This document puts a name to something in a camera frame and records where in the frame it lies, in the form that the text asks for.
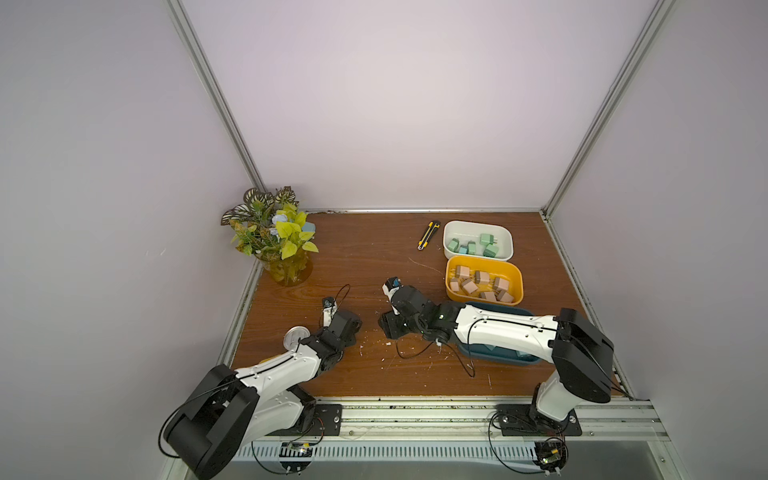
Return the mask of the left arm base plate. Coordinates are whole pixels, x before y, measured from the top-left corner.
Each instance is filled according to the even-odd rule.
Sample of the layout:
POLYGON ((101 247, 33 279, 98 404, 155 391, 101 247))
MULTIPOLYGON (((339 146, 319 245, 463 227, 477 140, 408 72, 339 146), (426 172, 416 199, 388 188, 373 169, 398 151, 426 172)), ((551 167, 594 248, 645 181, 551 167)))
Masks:
POLYGON ((343 419, 341 404, 319 404, 303 412, 290 428, 270 433, 270 436, 330 436, 340 435, 343 419))

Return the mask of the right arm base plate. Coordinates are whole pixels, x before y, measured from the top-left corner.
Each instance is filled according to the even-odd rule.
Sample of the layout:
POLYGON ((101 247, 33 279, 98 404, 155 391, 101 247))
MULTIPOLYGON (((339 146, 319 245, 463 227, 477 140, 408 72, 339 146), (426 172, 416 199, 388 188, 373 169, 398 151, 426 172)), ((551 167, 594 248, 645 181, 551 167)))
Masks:
POLYGON ((578 437, 583 434, 576 412, 571 410, 565 420, 552 420, 538 413, 533 405, 500 404, 492 425, 504 436, 578 437))

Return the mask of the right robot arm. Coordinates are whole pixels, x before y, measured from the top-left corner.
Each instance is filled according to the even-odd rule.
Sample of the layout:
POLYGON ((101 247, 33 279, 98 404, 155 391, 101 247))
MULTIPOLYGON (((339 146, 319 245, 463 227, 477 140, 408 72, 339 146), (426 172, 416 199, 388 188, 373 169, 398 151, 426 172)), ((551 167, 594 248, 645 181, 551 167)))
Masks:
POLYGON ((419 334, 439 345, 485 345, 514 350, 552 364, 555 371, 535 391, 531 416, 562 423, 583 402, 607 404, 613 391, 613 343, 577 311, 525 316, 447 301, 436 304, 398 278, 382 286, 391 310, 379 325, 397 340, 419 334))

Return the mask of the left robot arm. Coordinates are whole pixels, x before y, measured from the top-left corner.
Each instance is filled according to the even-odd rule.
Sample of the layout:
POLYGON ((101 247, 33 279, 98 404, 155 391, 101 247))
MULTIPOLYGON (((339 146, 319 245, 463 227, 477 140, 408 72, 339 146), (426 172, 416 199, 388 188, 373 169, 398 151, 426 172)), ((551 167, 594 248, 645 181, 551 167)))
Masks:
POLYGON ((335 367, 361 326, 356 314, 339 310, 281 355, 237 370, 213 367, 164 421, 161 453, 183 461, 196 478, 211 479, 244 443, 282 430, 307 431, 316 399, 300 385, 335 367))

